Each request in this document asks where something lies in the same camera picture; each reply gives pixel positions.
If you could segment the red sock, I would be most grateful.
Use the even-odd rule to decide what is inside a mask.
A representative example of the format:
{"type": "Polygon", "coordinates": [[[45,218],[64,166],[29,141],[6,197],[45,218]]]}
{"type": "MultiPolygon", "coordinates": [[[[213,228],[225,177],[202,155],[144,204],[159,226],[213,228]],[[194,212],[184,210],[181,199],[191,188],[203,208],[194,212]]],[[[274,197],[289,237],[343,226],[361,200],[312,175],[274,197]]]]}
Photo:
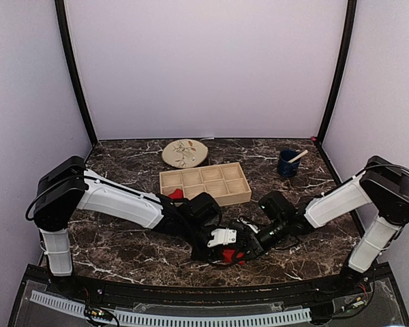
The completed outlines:
{"type": "Polygon", "coordinates": [[[223,262],[225,264],[244,264],[245,261],[243,260],[244,258],[244,253],[237,250],[237,249],[231,249],[231,248],[226,248],[222,252],[223,254],[223,262]]]}
{"type": "Polygon", "coordinates": [[[184,198],[183,190],[176,188],[172,193],[168,195],[168,197],[172,200],[180,200],[184,198]]]}

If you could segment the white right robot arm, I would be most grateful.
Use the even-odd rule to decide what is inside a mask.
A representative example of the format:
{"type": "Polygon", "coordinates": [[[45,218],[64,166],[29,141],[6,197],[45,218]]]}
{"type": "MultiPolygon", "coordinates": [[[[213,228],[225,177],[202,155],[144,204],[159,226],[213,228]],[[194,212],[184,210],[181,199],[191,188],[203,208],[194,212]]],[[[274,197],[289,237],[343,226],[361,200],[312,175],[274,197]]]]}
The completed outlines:
{"type": "Polygon", "coordinates": [[[287,236],[306,235],[359,207],[372,204],[377,215],[352,250],[348,270],[334,281],[342,296],[361,283],[361,273],[409,223],[409,169],[379,156],[369,158],[365,167],[339,187],[322,193],[295,208],[279,191],[272,191],[258,203],[270,224],[247,237],[241,253],[244,260],[256,259],[287,236]]]}

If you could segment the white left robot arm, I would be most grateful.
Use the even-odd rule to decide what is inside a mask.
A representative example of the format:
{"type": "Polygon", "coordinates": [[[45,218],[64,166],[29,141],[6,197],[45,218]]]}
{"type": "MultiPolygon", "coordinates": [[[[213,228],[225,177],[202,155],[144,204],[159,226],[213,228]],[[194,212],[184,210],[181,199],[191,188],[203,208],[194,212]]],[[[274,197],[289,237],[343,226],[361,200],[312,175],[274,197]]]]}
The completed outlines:
{"type": "Polygon", "coordinates": [[[72,156],[44,175],[25,213],[34,221],[44,243],[56,286],[68,297],[82,292],[72,273],[68,221],[75,210],[95,211],[136,223],[143,228],[183,238],[192,246],[193,260],[209,261],[212,249],[228,244],[230,230],[212,224],[222,220],[219,204],[202,192],[189,200],[180,191],[170,196],[145,193],[110,181],[72,156]]]}

